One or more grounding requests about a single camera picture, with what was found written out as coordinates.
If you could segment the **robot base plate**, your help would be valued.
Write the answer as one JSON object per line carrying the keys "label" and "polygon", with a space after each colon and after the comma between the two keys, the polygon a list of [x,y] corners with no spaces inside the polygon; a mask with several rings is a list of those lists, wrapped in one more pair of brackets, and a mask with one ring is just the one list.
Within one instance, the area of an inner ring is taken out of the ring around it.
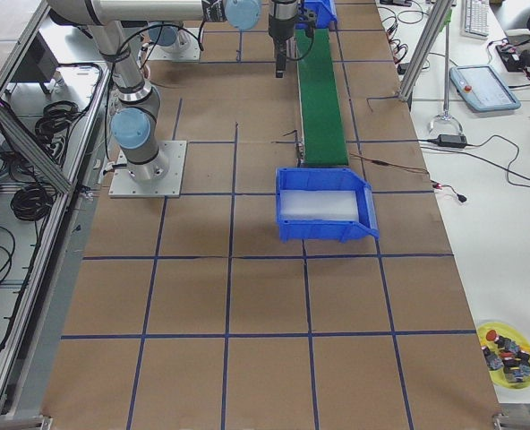
{"label": "robot base plate", "polygon": [[113,174],[111,198],[180,197],[187,141],[159,141],[158,147],[157,157],[144,165],[129,162],[120,150],[117,162],[125,167]]}

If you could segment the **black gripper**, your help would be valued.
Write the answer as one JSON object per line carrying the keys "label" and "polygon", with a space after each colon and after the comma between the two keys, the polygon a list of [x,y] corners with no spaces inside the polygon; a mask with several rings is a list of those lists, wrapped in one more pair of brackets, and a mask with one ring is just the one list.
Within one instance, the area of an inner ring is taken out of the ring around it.
{"label": "black gripper", "polygon": [[270,0],[268,32],[273,40],[275,77],[283,78],[286,70],[286,43],[293,37],[297,22],[295,0]]}

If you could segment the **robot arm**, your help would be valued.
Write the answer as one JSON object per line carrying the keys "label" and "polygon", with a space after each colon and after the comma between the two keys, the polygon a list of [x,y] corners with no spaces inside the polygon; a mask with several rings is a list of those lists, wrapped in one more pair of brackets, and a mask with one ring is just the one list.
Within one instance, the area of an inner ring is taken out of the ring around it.
{"label": "robot arm", "polygon": [[183,21],[228,22],[249,30],[261,16],[260,1],[50,1],[52,10],[68,21],[86,26],[110,67],[122,109],[110,130],[125,155],[129,176],[152,183],[164,177],[169,157],[155,138],[160,106],[157,89],[141,71],[124,35],[123,21],[146,21],[156,26]]}

